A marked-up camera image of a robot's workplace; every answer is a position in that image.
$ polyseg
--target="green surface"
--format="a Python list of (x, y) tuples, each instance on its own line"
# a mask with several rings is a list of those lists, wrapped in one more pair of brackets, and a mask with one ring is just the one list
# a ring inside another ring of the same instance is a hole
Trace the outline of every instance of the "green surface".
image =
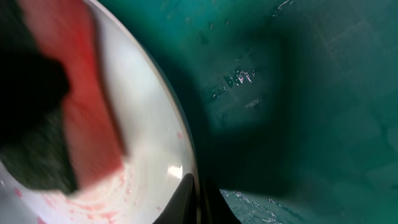
[(398, 1), (101, 2), (243, 223), (398, 222)]

